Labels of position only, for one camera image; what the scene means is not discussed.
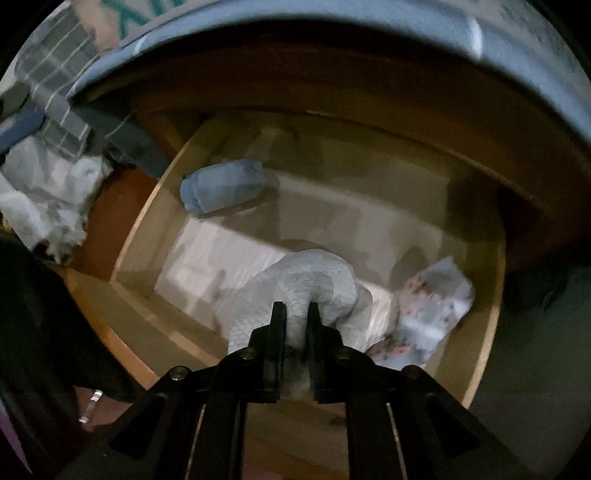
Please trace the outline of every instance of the blue rolled sock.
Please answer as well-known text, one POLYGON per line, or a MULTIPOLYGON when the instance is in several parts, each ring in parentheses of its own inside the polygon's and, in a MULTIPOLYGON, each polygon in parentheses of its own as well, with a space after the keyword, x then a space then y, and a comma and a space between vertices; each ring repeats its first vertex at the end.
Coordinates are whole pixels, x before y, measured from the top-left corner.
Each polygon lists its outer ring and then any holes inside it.
POLYGON ((233 160, 200 168, 181 182, 186 211, 202 215, 258 197, 265 187, 259 160, 233 160))

